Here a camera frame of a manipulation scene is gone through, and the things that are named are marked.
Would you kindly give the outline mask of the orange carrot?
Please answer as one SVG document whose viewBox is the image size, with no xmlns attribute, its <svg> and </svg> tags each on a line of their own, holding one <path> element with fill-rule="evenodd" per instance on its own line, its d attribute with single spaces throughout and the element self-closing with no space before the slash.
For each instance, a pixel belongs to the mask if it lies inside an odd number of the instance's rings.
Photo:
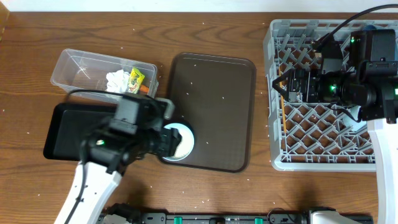
<svg viewBox="0 0 398 224">
<path fill-rule="evenodd" d="M 140 91 L 140 93 L 142 93 L 142 94 L 148 94 L 148 92 L 149 92 L 149 87 L 147 87 L 147 86 L 145 86 L 145 85 L 141 85 L 139 91 Z"/>
</svg>

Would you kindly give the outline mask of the foil snack wrapper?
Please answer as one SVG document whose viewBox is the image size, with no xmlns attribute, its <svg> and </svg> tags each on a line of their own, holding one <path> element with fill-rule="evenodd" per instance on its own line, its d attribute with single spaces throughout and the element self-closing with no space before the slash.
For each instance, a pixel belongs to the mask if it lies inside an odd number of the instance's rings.
<svg viewBox="0 0 398 224">
<path fill-rule="evenodd" d="M 128 92 L 138 93 L 144 79 L 145 75 L 138 68 L 133 67 L 127 82 Z"/>
</svg>

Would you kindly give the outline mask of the white tissue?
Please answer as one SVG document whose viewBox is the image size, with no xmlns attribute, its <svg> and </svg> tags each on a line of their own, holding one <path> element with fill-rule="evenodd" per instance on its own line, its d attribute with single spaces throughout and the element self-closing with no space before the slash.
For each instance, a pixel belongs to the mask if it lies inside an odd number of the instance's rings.
<svg viewBox="0 0 398 224">
<path fill-rule="evenodd" d="M 124 93 L 127 89 L 129 76 L 130 73 L 124 70 L 107 73 L 106 91 L 113 93 Z"/>
</svg>

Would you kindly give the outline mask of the light blue rice bowl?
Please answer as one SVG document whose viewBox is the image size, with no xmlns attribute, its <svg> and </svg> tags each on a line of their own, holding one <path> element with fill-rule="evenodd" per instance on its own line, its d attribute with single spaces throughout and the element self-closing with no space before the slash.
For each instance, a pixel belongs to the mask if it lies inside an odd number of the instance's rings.
<svg viewBox="0 0 398 224">
<path fill-rule="evenodd" d="M 185 159 L 193 150 L 195 144 L 195 138 L 193 131 L 185 124 L 182 123 L 169 123 L 164 126 L 165 129 L 175 128 L 181 135 L 182 139 L 180 144 L 177 146 L 175 154 L 170 157 L 163 157 L 166 161 L 181 161 Z"/>
</svg>

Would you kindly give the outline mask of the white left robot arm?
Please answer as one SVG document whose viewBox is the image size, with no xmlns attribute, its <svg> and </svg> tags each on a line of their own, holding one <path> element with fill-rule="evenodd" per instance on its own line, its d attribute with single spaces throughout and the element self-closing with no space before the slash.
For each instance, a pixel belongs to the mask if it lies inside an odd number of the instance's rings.
<svg viewBox="0 0 398 224">
<path fill-rule="evenodd" d="M 164 127 L 174 104 L 165 98 L 122 94 L 112 112 L 81 134 L 78 165 L 56 223 L 96 223 L 127 167 L 146 154 L 172 157 L 182 141 L 178 129 Z"/>
</svg>

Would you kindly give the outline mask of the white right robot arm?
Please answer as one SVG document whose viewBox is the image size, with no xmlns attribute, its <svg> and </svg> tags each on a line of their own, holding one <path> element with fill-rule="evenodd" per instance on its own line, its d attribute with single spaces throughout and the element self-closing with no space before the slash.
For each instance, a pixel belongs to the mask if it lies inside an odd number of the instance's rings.
<svg viewBox="0 0 398 224">
<path fill-rule="evenodd" d="M 327 103 L 347 116 L 357 106 L 355 122 L 366 122 L 376 159 L 379 223 L 397 223 L 397 59 L 393 29 L 357 30 L 349 37 L 349 65 L 341 70 L 339 43 L 329 33 L 313 42 L 322 56 L 319 70 L 291 68 L 272 82 L 287 101 Z"/>
</svg>

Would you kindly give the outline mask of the grey dishwasher rack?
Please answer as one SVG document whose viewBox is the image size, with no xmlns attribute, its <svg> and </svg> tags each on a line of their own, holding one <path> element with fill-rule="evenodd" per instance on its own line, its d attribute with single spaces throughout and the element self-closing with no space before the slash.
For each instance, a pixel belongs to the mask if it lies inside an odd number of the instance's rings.
<svg viewBox="0 0 398 224">
<path fill-rule="evenodd" d="M 357 30 L 393 29 L 397 22 L 388 20 L 282 20 L 271 22 L 263 41 L 264 63 L 269 84 L 269 137 L 271 164 L 280 171 L 372 172 L 376 160 L 366 122 L 355 122 L 359 108 L 346 106 L 349 116 L 329 108 L 327 103 L 304 103 L 284 99 L 287 132 L 283 132 L 280 94 L 272 81 L 291 68 L 319 70 L 321 58 L 312 42 L 329 33 L 340 43 L 343 53 L 341 70 L 352 72 L 349 65 L 349 37 Z"/>
</svg>

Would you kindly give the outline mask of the black waste bin tray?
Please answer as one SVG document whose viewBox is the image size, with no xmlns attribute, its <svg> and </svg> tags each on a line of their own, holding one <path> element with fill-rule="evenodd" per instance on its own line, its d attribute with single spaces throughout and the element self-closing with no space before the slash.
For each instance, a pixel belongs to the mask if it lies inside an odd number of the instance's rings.
<svg viewBox="0 0 398 224">
<path fill-rule="evenodd" d="M 79 161 L 80 150 L 87 160 L 105 164 L 111 154 L 126 145 L 124 136 L 108 129 L 115 106 L 60 103 L 53 111 L 43 155 L 46 159 Z"/>
</svg>

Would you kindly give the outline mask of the wooden chopstick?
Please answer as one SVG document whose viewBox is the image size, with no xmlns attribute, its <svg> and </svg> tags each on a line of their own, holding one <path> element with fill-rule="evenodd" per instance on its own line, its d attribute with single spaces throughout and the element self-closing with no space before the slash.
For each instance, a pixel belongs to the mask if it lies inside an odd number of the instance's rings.
<svg viewBox="0 0 398 224">
<path fill-rule="evenodd" d="M 282 75 L 282 71 L 281 71 L 280 66 L 278 67 L 278 71 L 279 71 L 279 76 L 281 76 Z M 283 88 L 282 81 L 279 82 L 279 87 Z M 281 93 L 280 93 L 280 105 L 281 105 L 281 110 L 282 110 L 283 132 L 284 132 L 284 134 L 286 134 L 287 128 L 286 128 L 286 118 L 285 118 L 285 105 L 284 105 L 284 97 L 282 96 Z"/>
</svg>

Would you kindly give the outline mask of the brown serving tray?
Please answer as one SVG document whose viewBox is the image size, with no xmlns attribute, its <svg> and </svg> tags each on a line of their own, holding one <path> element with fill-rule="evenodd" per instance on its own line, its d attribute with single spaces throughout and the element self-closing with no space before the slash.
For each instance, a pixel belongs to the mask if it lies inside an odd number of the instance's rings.
<svg viewBox="0 0 398 224">
<path fill-rule="evenodd" d="M 165 164 L 238 173 L 249 163 L 256 67 L 248 59 L 180 53 L 170 70 L 171 121 L 187 125 L 194 147 Z"/>
</svg>

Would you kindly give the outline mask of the clear plastic container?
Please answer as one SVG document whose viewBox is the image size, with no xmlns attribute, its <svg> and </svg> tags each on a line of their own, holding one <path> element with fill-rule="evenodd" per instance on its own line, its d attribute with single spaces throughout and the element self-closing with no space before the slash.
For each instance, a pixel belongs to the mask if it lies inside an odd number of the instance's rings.
<svg viewBox="0 0 398 224">
<path fill-rule="evenodd" d="M 154 97 L 159 86 L 155 65 L 81 50 L 65 49 L 61 53 L 50 82 L 66 92 L 77 89 L 105 91 L 107 73 L 118 70 L 131 73 L 133 67 L 145 75 L 142 85 L 149 87 L 148 95 Z"/>
</svg>

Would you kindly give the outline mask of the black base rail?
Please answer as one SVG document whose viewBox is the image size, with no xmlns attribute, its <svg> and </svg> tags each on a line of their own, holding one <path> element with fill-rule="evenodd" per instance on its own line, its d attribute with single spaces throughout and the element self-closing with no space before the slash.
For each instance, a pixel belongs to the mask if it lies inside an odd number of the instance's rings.
<svg viewBox="0 0 398 224">
<path fill-rule="evenodd" d="M 312 217 L 315 212 L 333 215 L 332 223 L 374 223 L 373 217 L 369 215 L 342 215 L 330 207 L 320 207 L 304 212 L 291 212 L 283 208 L 273 208 L 267 214 L 240 215 L 233 213 L 169 213 L 165 210 L 145 212 L 125 203 L 116 203 L 109 207 L 100 214 L 96 222 L 100 224 L 311 224 L 316 223 Z"/>
</svg>

